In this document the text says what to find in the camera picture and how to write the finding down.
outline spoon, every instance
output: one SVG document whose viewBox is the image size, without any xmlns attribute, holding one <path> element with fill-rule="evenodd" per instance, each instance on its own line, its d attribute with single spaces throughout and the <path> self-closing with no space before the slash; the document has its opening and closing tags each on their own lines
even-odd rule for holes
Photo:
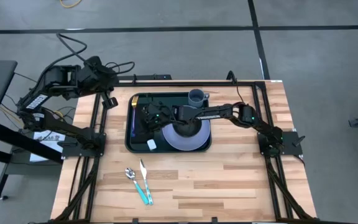
<svg viewBox="0 0 358 224">
<path fill-rule="evenodd" d="M 147 200 L 146 195 L 143 193 L 143 190 L 141 189 L 141 187 L 139 186 L 139 184 L 137 184 L 136 180 L 135 180 L 135 172 L 131 169 L 131 168 L 126 168 L 125 169 L 125 175 L 127 175 L 127 177 L 131 180 L 134 181 L 135 187 L 138 191 L 138 193 L 140 194 L 140 197 L 142 198 L 143 202 L 145 205 L 149 204 L 149 200 Z"/>
</svg>

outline butcher block tabletop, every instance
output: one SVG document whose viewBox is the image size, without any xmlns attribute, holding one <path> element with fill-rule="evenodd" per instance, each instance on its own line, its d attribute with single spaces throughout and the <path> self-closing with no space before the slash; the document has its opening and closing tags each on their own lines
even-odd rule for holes
<svg viewBox="0 0 358 224">
<path fill-rule="evenodd" d="M 294 126 L 283 83 L 266 81 L 266 87 L 274 125 L 291 131 Z M 259 152 L 257 132 L 252 128 L 237 127 L 226 119 L 211 120 L 212 145 L 205 152 L 134 154 L 126 149 L 124 139 L 131 96 L 137 93 L 185 92 L 194 88 L 209 93 L 210 106 L 241 100 L 235 86 L 114 89 L 111 96 L 117 98 L 119 105 L 108 110 L 106 147 L 99 164 L 91 222 L 131 222 L 133 218 L 140 222 L 210 222 L 212 217 L 217 217 L 219 222 L 275 221 L 265 161 Z M 246 103 L 254 106 L 251 87 L 240 86 L 239 93 Z M 261 92 L 259 101 L 266 121 Z M 94 95 L 78 99 L 75 126 L 85 128 L 90 125 L 93 104 Z M 139 158 L 147 168 L 153 205 L 144 205 L 133 181 L 124 173 L 127 167 L 135 170 L 136 179 L 145 192 Z M 67 206 L 77 159 L 71 157 L 64 161 L 51 218 L 57 217 Z M 282 156 L 282 161 L 289 191 L 305 211 L 315 217 L 303 164 L 293 156 Z M 281 215 L 285 217 L 282 195 L 279 190 L 277 192 Z M 87 195 L 86 192 L 82 200 L 80 218 L 85 215 Z"/>
</svg>

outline cup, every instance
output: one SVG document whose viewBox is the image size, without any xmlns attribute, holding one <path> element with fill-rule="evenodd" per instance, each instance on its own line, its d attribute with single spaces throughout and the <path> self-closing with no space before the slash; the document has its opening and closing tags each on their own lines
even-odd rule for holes
<svg viewBox="0 0 358 224">
<path fill-rule="evenodd" d="M 189 92 L 189 105 L 200 108 L 204 104 L 204 100 L 208 100 L 209 93 L 204 93 L 202 90 L 194 89 Z"/>
</svg>

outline knife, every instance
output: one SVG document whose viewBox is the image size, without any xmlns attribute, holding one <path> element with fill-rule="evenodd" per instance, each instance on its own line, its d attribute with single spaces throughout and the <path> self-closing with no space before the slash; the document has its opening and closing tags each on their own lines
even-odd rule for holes
<svg viewBox="0 0 358 224">
<path fill-rule="evenodd" d="M 140 159 L 140 171 L 142 172 L 144 185 L 146 186 L 147 197 L 149 198 L 149 205 L 153 205 L 152 194 L 150 194 L 149 185 L 147 184 L 146 180 L 147 170 L 146 167 L 144 167 L 142 159 Z"/>
</svg>

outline gray floor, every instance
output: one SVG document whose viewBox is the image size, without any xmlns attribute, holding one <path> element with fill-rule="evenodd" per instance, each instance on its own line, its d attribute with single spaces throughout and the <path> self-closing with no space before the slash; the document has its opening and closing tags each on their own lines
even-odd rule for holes
<svg viewBox="0 0 358 224">
<path fill-rule="evenodd" d="M 263 26 L 358 25 L 358 0 L 257 0 L 255 7 Z M 83 0 L 63 9 L 57 0 L 0 0 L 0 29 L 203 25 L 251 25 L 247 1 Z M 70 36 L 88 44 L 84 57 L 133 60 L 138 75 L 220 79 L 233 70 L 241 79 L 262 77 L 250 31 Z M 265 31 L 262 39 L 270 76 L 284 81 L 295 126 L 306 135 L 302 146 L 318 216 L 358 223 L 358 128 L 347 124 L 358 116 L 358 30 Z M 17 60 L 17 72 L 32 78 L 67 53 L 52 34 L 0 35 L 0 59 Z M 80 62 L 71 58 L 64 63 Z M 8 90 L 14 99 L 32 86 L 26 80 L 20 85 L 19 79 Z M 9 99 L 4 102 L 13 106 Z M 76 101 L 52 99 L 47 106 L 66 105 Z M 1 114 L 0 123 L 14 128 Z M 11 198 L 0 202 L 0 223 L 47 220 L 58 176 L 10 177 L 4 194 Z"/>
</svg>

